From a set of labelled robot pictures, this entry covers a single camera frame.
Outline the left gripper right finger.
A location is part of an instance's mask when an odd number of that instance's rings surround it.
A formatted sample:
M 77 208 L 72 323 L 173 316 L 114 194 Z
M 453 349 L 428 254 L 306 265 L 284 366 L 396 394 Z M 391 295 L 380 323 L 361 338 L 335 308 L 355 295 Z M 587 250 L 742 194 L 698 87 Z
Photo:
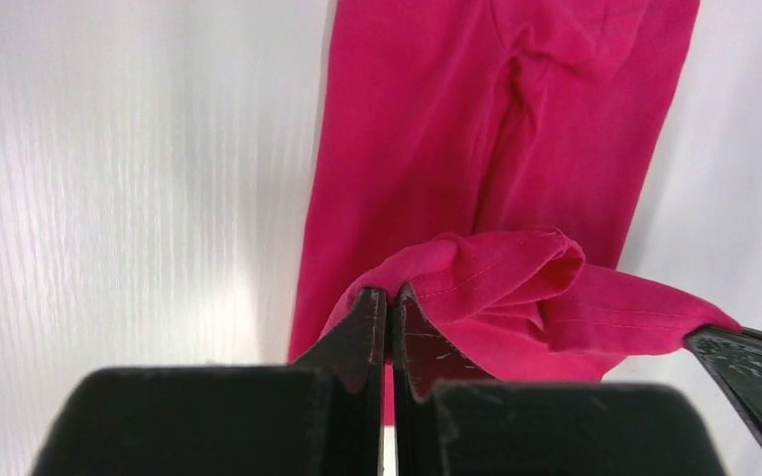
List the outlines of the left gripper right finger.
M 720 475 L 695 408 L 652 384 L 501 382 L 426 318 L 390 315 L 402 475 Z

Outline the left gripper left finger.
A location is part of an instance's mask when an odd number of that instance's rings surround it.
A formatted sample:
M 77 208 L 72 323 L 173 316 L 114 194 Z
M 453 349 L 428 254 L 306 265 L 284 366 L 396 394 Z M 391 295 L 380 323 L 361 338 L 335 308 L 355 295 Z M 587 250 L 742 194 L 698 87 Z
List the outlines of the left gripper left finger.
M 118 367 L 87 375 L 36 475 L 379 475 L 386 294 L 364 289 L 282 366 Z

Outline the pink t-shirt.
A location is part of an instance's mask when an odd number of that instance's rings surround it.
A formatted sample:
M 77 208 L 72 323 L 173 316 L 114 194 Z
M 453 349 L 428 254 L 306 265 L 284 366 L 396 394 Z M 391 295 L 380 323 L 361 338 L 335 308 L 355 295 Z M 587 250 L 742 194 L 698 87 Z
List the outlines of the pink t-shirt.
M 740 325 L 617 264 L 696 1 L 340 1 L 289 356 L 414 289 L 491 375 L 596 382 Z

